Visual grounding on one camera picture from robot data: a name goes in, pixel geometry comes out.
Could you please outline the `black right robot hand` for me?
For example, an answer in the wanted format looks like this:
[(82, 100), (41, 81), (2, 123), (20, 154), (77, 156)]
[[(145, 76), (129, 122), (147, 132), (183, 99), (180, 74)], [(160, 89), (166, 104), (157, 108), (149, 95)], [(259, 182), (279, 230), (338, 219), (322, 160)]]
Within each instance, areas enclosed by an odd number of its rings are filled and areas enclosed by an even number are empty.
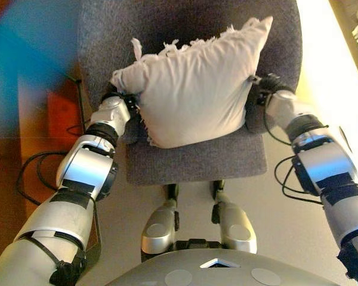
[(254, 95), (256, 96), (258, 105), (264, 106), (268, 96), (277, 91), (289, 91), (292, 94), (295, 93), (291, 87), (283, 83), (281, 78), (274, 73), (269, 73), (264, 77), (250, 75), (248, 80), (253, 86), (256, 86), (256, 88), (254, 88)]

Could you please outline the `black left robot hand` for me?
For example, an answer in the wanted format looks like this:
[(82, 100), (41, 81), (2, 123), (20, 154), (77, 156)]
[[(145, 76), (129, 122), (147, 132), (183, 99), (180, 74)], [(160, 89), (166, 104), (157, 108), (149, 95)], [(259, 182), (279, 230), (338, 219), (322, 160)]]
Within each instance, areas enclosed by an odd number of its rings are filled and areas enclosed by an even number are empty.
[(123, 99), (129, 111), (133, 111), (135, 113), (139, 112), (138, 99), (136, 95), (118, 91), (116, 86), (108, 82), (101, 100), (104, 101), (110, 97), (119, 97)]

